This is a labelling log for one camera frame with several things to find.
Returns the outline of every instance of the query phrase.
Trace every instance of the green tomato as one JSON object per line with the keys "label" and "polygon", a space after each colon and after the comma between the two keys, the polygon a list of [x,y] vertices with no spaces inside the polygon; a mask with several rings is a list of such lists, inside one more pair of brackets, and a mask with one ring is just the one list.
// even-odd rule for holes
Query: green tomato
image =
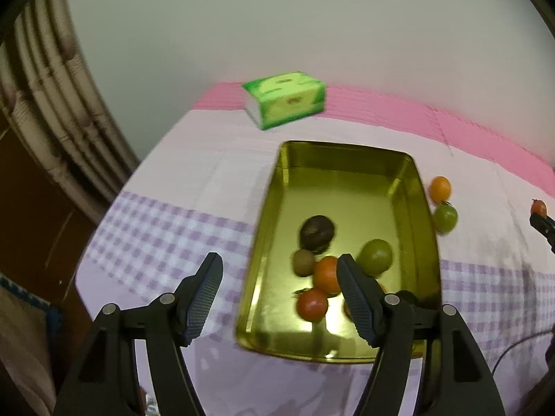
{"label": "green tomato", "polygon": [[459,213],[447,202],[442,203],[434,212],[434,225],[439,234],[446,234],[453,230],[459,221]]}
{"label": "green tomato", "polygon": [[377,277],[393,264],[393,249],[383,239],[373,239],[364,244],[356,262],[366,275]]}

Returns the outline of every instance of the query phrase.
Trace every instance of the metal tray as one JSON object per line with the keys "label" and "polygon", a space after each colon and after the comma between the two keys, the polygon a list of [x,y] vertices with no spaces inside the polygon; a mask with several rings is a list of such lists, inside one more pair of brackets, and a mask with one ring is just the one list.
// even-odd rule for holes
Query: metal tray
{"label": "metal tray", "polygon": [[[324,363],[367,363],[376,358],[343,313],[343,297],[330,298],[319,323],[295,311],[295,291],[312,277],[294,274],[291,255],[299,229],[311,216],[334,221],[324,255],[356,258],[374,238],[393,248],[391,268],[379,283],[388,292],[412,291],[421,304],[441,302],[439,258],[432,219],[418,170],[406,153],[358,145],[289,141],[279,151],[260,215],[245,281],[236,336],[261,353]],[[413,355],[423,353],[415,343]]]}

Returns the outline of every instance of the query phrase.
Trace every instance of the orange tomato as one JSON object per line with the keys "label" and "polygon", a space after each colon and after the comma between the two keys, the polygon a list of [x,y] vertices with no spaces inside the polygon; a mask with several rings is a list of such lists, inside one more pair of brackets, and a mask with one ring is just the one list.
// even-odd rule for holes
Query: orange tomato
{"label": "orange tomato", "polygon": [[338,277],[338,259],[335,256],[325,256],[314,266],[313,286],[324,291],[329,296],[341,292]]}
{"label": "orange tomato", "polygon": [[534,200],[530,208],[530,214],[538,213],[543,218],[547,217],[547,206],[542,200]]}
{"label": "orange tomato", "polygon": [[428,192],[434,203],[440,205],[451,197],[451,183],[445,177],[435,177],[428,187]]}
{"label": "orange tomato", "polygon": [[327,312],[327,295],[316,288],[304,291],[297,299],[297,314],[308,322],[320,322]]}
{"label": "orange tomato", "polygon": [[[385,286],[382,285],[381,283],[378,283],[378,285],[380,288],[382,288],[382,291],[384,291],[384,293],[387,294],[387,290],[385,289]],[[347,306],[346,301],[343,301],[343,313],[345,313],[345,315],[347,316],[347,319],[352,322],[351,311],[349,310],[349,307]]]}
{"label": "orange tomato", "polygon": [[343,302],[343,313],[347,316],[347,319],[352,322],[351,312],[349,311],[349,307],[347,306],[347,302]]}

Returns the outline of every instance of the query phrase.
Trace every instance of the table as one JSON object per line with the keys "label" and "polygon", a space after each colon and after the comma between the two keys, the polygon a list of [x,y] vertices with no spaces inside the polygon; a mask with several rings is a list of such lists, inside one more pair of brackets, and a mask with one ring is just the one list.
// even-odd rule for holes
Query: table
{"label": "table", "polygon": [[[330,87],[324,113],[260,131],[238,84],[213,87],[131,177],[80,262],[76,285],[92,317],[107,302],[145,305],[193,274],[210,251],[224,278],[201,337],[183,350],[208,415],[351,415],[371,365],[324,365],[240,348],[234,326],[259,209],[279,145],[319,140],[401,150],[423,182],[449,178],[459,224],[438,237],[442,297],[455,305],[492,367],[503,350],[555,323],[555,255],[529,226],[533,198],[555,208],[553,170],[498,133],[446,111]],[[550,337],[515,348],[496,382],[508,414],[547,371]],[[139,380],[152,392],[144,342]],[[412,414],[413,360],[401,414]]]}

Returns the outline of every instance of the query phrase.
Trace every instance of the tissue box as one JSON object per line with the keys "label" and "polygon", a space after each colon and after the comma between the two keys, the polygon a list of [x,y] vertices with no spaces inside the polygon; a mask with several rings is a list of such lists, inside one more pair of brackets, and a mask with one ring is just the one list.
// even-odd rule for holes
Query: tissue box
{"label": "tissue box", "polygon": [[245,109],[262,129],[324,110],[326,84],[302,72],[285,73],[242,86]]}

